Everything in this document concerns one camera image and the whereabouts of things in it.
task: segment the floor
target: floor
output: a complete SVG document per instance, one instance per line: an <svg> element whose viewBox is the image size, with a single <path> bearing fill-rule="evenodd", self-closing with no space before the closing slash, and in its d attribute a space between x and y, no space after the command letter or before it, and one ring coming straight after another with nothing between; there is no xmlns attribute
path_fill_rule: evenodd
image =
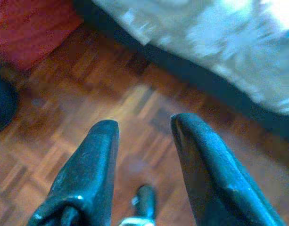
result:
<svg viewBox="0 0 289 226"><path fill-rule="evenodd" d="M4 76L20 106L0 133L0 226L26 224L102 119L120 124L112 224L132 215L133 192L152 183L158 226L195 225L169 128L169 116L181 112L197 113L222 136L289 225L289 144L104 35L82 25L37 67Z"/></svg>

